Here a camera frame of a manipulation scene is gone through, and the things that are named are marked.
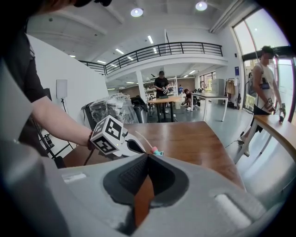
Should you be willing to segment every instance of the shorts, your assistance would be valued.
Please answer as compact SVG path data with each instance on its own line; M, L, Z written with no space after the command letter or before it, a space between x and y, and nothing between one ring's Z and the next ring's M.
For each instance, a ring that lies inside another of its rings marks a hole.
M270 113L265 112L264 110L258 108L257 106L254 105L254 115L270 115ZM260 126L257 126L256 131L255 132L262 132L263 128L261 128Z

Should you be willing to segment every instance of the table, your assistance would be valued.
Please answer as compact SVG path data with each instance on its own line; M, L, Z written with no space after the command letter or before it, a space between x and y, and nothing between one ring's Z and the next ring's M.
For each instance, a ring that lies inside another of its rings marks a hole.
M224 121L226 109L227 109L227 104L228 104L228 97L227 96L217 95L217 94L213 94L213 93L191 93L191 111L193 111L193 97L194 96L201 97L201 98L205 99L203 121L205 121L205 119L207 117L209 99L211 99L211 100L226 100L225 110L224 110L224 114L223 114L223 118L222 118L222 122Z
M137 136L147 152L150 151L150 147L135 131L141 133L152 146L164 151L165 156L210 168L244 189L236 165L205 122L124 124L124 127L129 133ZM64 162L67 167L81 166L88 154L89 150L86 147L78 146L64 157ZM88 164L106 161L107 158L94 152ZM147 177L135 196L137 226L148 215L149 203L153 197L152 182Z
M162 104L162 113L163 113L163 118L164 122L167 122L167 117L166 117L166 112L165 112L165 103L170 103L171 106L171 121L174 121L174 113L173 113L173 102L180 101L181 98L178 96L169 96L166 99L156 99L156 100L149 100L147 103L149 104L156 104L156 109L157 109L157 118L158 122L160 123L160 110L159 110L159 104Z
M235 163L239 161L241 156L244 154L246 147L250 144L250 141L255 135L257 125L262 127L270 134L261 153L263 153L265 150L271 137L274 137L296 162L296 127L287 120L284 120L282 123L280 123L278 115L255 115L249 136L239 151L239 154L235 157Z

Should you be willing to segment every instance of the person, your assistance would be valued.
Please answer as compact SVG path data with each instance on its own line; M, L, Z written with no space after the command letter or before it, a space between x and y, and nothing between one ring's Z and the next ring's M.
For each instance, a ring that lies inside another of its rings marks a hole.
M181 85L178 88L178 92L179 92L179 94L182 94L182 92L183 92L183 87Z
M284 104L282 104L281 96L278 91L276 82L274 81L273 72L268 67L274 57L274 51L270 46L262 48L262 56L260 62L256 64L252 70L253 89L257 93L254 103L254 115L270 115L275 112L273 103L275 98L280 105L280 111L286 114ZM249 136L251 128L239 139L239 144L244 144ZM257 126L256 132L261 132L263 129ZM245 155L250 156L249 146L245 150Z
M69 5L82 6L89 2L47 0L43 2L37 13L53 12ZM54 137L93 148L89 141L92 131L78 124L46 96L37 75L34 50L30 46L24 27L17 33L3 57L17 85L33 105L31 117ZM34 147L42 156L48 156L39 142L32 119L26 121L19 142Z
M156 98L160 98L167 94L168 80L165 78L164 71L159 72L158 77L154 81L154 88L156 89Z
M182 105L185 105L185 107L187 107L187 110L191 110L191 92L188 89L185 89L184 93L186 94L186 97Z

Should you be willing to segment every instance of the black metal railing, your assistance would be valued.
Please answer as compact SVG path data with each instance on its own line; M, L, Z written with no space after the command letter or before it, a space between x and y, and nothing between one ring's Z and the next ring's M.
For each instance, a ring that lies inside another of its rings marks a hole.
M128 65L144 61L150 58L173 55L173 54L210 54L223 56L222 46L203 42L174 42L152 45L125 54L112 62L102 65L94 62L81 61L88 67L97 70L101 74L108 75Z

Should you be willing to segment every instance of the ceiling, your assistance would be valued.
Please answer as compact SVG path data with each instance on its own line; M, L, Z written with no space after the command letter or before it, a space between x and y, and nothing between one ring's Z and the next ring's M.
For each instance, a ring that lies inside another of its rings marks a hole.
M192 75L195 75L199 71L213 67L213 64L197 64L197 63L176 63L169 65L162 65L141 70L143 81L151 80L158 76L159 71L165 72L165 77L171 76L184 76L189 75L192 70L196 70ZM132 87L137 83L136 73L126 74L122 77L118 77L115 80L106 82L107 88L119 88L119 87Z
M174 25L203 23L209 29L232 0L206 0L204 12L195 9L199 0L113 0L109 7L91 2L82 8L69 6L60 11L30 18L28 34L75 55L78 60L110 62L124 53L165 43L165 31ZM143 16L130 11L140 7Z

